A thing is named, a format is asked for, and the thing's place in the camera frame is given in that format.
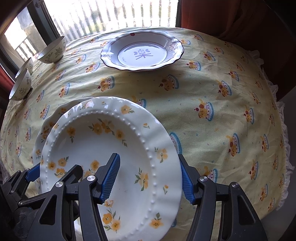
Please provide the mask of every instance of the purple-rimmed plate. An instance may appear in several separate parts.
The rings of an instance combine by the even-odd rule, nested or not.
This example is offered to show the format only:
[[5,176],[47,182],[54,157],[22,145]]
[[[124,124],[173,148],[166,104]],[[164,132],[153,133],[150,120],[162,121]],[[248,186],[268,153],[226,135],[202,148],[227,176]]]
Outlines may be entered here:
[[109,41],[101,60],[111,68],[128,71],[159,69],[181,58],[182,44],[175,37],[154,30],[138,30]]

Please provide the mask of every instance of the tablecloth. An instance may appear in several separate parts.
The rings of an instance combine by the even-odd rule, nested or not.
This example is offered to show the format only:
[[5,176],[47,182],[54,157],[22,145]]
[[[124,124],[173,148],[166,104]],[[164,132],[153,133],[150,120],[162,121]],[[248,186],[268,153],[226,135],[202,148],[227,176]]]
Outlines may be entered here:
[[[237,181],[260,218],[287,188],[280,115],[269,86],[242,48],[181,28],[157,28],[184,46],[180,60],[147,72],[105,66],[100,52],[124,31],[93,34],[67,43],[56,64],[36,61],[33,91],[10,101],[1,128],[1,157],[10,174],[32,167],[32,149],[44,119],[61,104],[88,96],[118,96],[150,111],[166,128],[178,153],[213,181]],[[36,195],[30,186],[28,195]],[[182,198],[164,240],[185,240],[195,212]],[[213,238],[217,237],[220,204]]]

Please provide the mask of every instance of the deep plate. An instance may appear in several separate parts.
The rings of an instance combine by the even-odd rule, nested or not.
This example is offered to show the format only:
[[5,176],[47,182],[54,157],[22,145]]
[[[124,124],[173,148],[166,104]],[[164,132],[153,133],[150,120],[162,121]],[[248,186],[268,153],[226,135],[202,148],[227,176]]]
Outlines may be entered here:
[[117,97],[97,97],[66,112],[47,137],[40,166],[42,192],[73,165],[83,178],[113,152],[121,166],[110,198],[99,205],[109,240],[160,240],[177,215],[182,175],[174,144],[143,107]]
[[184,52],[173,36],[154,30],[128,32],[109,41],[101,52],[105,65],[119,70],[153,70],[174,63]]

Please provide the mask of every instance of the metal screw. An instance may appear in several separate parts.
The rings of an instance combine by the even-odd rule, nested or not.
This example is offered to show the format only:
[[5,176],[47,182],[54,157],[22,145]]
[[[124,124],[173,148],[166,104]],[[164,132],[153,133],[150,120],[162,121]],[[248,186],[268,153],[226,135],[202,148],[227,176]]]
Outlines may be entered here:
[[95,179],[96,179],[96,177],[94,175],[90,175],[90,176],[87,177],[88,181],[93,181]]
[[63,182],[57,182],[57,183],[56,183],[56,187],[57,187],[57,188],[60,188],[61,186],[63,186]]
[[206,182],[206,181],[208,180],[208,178],[207,178],[206,176],[201,176],[201,177],[200,177],[200,180],[201,180],[202,182]]
[[239,187],[239,184],[236,183],[236,182],[233,182],[233,183],[231,184],[231,186],[233,186],[234,188],[238,188],[238,187]]

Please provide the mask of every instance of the stack of plates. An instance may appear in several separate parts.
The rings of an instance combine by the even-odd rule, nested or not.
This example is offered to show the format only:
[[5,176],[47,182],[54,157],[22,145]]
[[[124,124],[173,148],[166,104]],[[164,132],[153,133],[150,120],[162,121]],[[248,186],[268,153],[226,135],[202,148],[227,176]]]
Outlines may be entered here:
[[99,205],[108,240],[160,240],[173,224],[182,193],[175,146],[146,109],[117,97],[76,99],[43,123],[33,149],[39,193],[78,164],[83,178],[118,153],[121,166],[110,198]]

